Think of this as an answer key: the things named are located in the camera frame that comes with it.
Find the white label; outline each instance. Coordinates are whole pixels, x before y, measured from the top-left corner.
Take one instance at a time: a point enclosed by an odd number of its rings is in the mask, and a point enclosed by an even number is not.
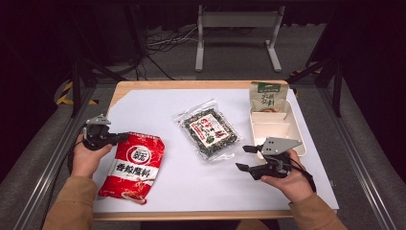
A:
[[[229,136],[229,133],[212,114],[201,117],[190,126],[205,147],[210,147]]]

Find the sleeve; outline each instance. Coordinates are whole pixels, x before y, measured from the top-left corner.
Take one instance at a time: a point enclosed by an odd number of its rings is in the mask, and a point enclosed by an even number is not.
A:
[[[69,177],[47,214],[43,229],[92,229],[96,191],[92,179]]]
[[[293,217],[302,230],[347,229],[335,212],[316,194],[297,203],[290,203]]]

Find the hand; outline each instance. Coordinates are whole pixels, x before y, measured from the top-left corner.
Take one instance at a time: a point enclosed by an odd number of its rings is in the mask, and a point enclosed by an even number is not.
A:
[[[109,144],[99,150],[90,150],[84,146],[82,141],[83,134],[80,134],[74,148],[75,157],[71,175],[92,178],[102,157],[109,153],[113,146]]]
[[[289,149],[286,152],[290,155],[292,160],[299,163],[300,166],[305,170],[305,167],[301,164],[299,156],[295,150]],[[298,166],[294,161],[291,161],[291,164]],[[273,176],[264,175],[260,178],[260,180],[281,190],[292,203],[301,201],[313,194],[307,179],[302,175],[301,172],[294,169],[292,169],[290,174],[285,178],[276,178]]]

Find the red snack bag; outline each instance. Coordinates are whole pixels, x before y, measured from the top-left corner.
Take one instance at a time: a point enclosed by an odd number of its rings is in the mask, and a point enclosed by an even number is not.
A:
[[[128,140],[117,146],[116,157],[99,195],[146,204],[146,196],[158,174],[164,149],[161,138],[130,132]]]

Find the metal rod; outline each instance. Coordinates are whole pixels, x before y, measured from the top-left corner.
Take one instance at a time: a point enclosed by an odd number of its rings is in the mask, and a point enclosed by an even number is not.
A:
[[[90,101],[94,88],[85,88],[82,104],[87,104]],[[65,131],[63,132],[59,143],[56,146],[56,149],[51,156],[51,159],[45,168],[42,175],[39,177],[38,182],[28,200],[23,212],[21,213],[17,223],[14,225],[15,230],[19,229],[28,229],[30,226],[31,221],[34,218],[36,211],[38,210],[39,205],[41,204],[42,199],[44,198],[45,194],[48,191],[48,188],[53,181],[55,175],[57,174],[57,166],[61,164],[62,160],[64,159],[64,154],[70,148],[69,144],[73,142],[75,138],[73,135],[77,132],[76,128],[78,128],[78,123],[80,121],[80,117],[83,114],[86,106],[82,106],[78,111],[78,116],[76,118],[71,118]]]
[[[370,174],[365,167],[358,150],[356,149],[354,143],[351,140],[350,134],[346,128],[346,125],[343,123],[341,118],[338,118],[335,115],[334,108],[331,106],[331,96],[328,93],[328,90],[325,88],[319,88],[319,92],[324,100],[326,107],[328,108],[328,112],[332,117],[335,125],[337,126],[343,141],[347,147],[347,154],[349,160],[351,162],[352,167],[355,170],[355,173],[358,177],[358,180],[365,192],[365,195],[372,206],[373,212],[376,215],[377,220],[382,229],[393,230],[396,229],[394,222],[388,210],[385,207],[383,200],[381,199],[379,192],[376,190],[376,186],[373,183]]]

